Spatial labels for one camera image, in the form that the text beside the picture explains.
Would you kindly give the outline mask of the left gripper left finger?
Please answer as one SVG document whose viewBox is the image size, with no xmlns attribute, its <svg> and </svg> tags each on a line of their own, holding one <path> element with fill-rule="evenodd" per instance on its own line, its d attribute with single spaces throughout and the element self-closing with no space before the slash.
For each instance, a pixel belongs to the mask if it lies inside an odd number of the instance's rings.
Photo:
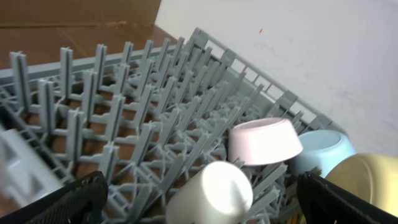
<svg viewBox="0 0 398 224">
<path fill-rule="evenodd" d="M 1 224 L 95 224 L 107 199 L 107 181 L 97 170 L 2 217 Z"/>
</svg>

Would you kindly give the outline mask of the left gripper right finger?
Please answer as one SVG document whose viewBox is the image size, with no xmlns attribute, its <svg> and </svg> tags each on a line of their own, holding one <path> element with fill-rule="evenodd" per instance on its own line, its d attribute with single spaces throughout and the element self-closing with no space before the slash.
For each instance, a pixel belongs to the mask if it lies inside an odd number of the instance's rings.
<svg viewBox="0 0 398 224">
<path fill-rule="evenodd" d="M 397 217 L 313 172 L 299 175 L 297 198 L 307 224 L 397 224 Z"/>
</svg>

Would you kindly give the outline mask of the light blue bowl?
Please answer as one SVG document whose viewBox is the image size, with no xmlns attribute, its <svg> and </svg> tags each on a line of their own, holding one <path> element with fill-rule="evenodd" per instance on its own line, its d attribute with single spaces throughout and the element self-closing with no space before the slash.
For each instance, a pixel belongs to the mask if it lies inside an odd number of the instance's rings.
<svg viewBox="0 0 398 224">
<path fill-rule="evenodd" d="M 325 178 L 340 162 L 356 154 L 348 136 L 334 130 L 321 129 L 301 134 L 300 154 L 289 161 L 290 173 L 296 177 L 317 167 Z"/>
</svg>

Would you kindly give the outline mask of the yellow plate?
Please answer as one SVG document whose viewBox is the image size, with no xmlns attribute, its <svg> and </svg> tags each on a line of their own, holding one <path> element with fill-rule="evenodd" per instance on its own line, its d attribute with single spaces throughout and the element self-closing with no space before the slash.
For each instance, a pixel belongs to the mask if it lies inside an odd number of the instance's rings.
<svg viewBox="0 0 398 224">
<path fill-rule="evenodd" d="M 341 161 L 325 179 L 371 205 L 397 216 L 397 157 L 355 154 Z"/>
</svg>

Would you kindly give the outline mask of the white pink bowl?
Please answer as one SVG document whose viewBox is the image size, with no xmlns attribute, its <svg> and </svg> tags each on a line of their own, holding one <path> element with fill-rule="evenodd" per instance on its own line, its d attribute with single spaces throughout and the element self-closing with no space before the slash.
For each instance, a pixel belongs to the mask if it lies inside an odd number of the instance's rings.
<svg viewBox="0 0 398 224">
<path fill-rule="evenodd" d="M 300 154 L 303 146 L 287 118 L 262 118 L 229 130 L 228 160 L 245 166 L 286 161 Z"/>
</svg>

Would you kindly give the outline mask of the cream white cup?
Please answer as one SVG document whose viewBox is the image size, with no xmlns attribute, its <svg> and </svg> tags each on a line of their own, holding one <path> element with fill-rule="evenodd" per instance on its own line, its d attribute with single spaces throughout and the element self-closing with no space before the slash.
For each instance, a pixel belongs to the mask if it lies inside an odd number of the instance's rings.
<svg viewBox="0 0 398 224">
<path fill-rule="evenodd" d="M 253 190 L 234 164 L 216 161 L 195 174 L 167 204 L 167 224 L 235 224 L 252 206 Z"/>
</svg>

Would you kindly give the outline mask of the grey plastic dish rack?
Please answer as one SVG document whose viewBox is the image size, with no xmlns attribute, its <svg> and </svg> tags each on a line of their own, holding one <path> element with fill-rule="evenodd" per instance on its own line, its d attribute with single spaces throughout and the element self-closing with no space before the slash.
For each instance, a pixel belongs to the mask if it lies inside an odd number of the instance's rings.
<svg viewBox="0 0 398 224">
<path fill-rule="evenodd" d="M 228 132 L 286 118 L 296 132 L 339 130 L 224 44 L 196 29 L 175 45 L 124 44 L 108 54 L 1 71 L 1 192 L 24 207 L 90 172 L 108 183 L 101 223 L 164 223 L 168 201 L 207 164 L 225 161 Z"/>
</svg>

